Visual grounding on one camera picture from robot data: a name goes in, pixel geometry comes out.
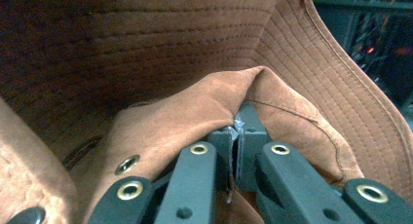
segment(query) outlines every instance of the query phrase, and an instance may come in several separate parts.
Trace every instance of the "brown hat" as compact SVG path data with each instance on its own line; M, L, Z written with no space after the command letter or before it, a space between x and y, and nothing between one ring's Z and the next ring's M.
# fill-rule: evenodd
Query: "brown hat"
M233 125L245 99L327 181L365 176L413 202L412 133L312 0L2 0L2 9L1 222L37 205L46 223L87 221L111 184L156 179L180 149ZM121 111L140 101L154 103ZM114 173L136 154L135 167ZM218 222L262 221L243 195L220 204Z

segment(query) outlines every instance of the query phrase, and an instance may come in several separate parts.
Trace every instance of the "grommet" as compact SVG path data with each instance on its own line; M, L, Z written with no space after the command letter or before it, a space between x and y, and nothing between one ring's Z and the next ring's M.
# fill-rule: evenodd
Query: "grommet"
M389 197L380 189L369 185L358 185L358 193L370 202L386 203Z
M130 181L122 185L118 190L118 198L123 201L138 197L143 191L143 185L139 181Z
M131 170L131 168L133 168L134 165L137 164L137 162L139 162L139 159L140 159L139 155L133 155L133 156L130 156L130 157L124 159L124 161L121 162L116 167L115 174L120 175L120 174L128 172L129 170Z
M207 147L203 144L196 144L191 147L191 153L201 155L207 152Z
M274 145L271 147L271 151L273 153L279 154L279 155L287 155L289 154L289 148L280 144Z
M46 211L40 206L35 206L19 212L7 224L41 224L45 217Z

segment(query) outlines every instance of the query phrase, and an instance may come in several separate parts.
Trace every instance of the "suede material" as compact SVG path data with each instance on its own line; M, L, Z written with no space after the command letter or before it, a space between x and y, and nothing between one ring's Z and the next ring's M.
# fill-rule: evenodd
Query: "suede material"
M135 175L153 180L183 147L214 130L234 125L245 98L258 107L269 135L301 150L327 181L343 185L349 178L362 177L346 140L313 104L269 68L218 72L181 93L118 114L103 143L71 171L77 187L83 188L79 191L84 198L80 209L86 213L78 212L79 221L88 219L95 204L118 179ZM140 155L138 165L115 175L116 166L134 154ZM218 214L235 218L229 222L243 221L237 219L238 215Z
M145 169L131 174L153 179L181 147L230 125L243 99L258 109L272 137L297 145L327 181L341 185L361 169L413 202L410 128L340 48L311 0L1 2L0 94L16 113L1 104L1 196L13 204L1 205L2 223L37 204L50 214L47 223L86 220L125 157L144 155L137 168ZM271 71L248 69L261 65ZM228 80L205 78L245 69L221 73ZM228 99L206 82L227 87ZM203 88L188 89L196 83ZM184 90L186 97L177 94ZM201 93L213 103L199 105ZM170 103L187 97L198 102ZM161 100L121 111L152 99ZM173 115L170 106L177 108ZM174 125L189 118L187 111L207 117ZM157 134L152 121L165 118L166 133L191 130L178 132L180 138L148 136ZM58 161L97 135L106 136L69 178ZM146 137L159 148L132 142ZM70 179L82 199L74 198ZM237 195L218 220L262 221L245 197Z

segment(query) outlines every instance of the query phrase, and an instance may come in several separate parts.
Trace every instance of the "stitched brim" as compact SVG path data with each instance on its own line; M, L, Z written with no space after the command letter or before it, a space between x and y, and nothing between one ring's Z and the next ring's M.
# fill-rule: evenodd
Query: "stitched brim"
M5 0L1 95L62 161L128 105L207 74L272 68L413 201L412 135L311 0Z

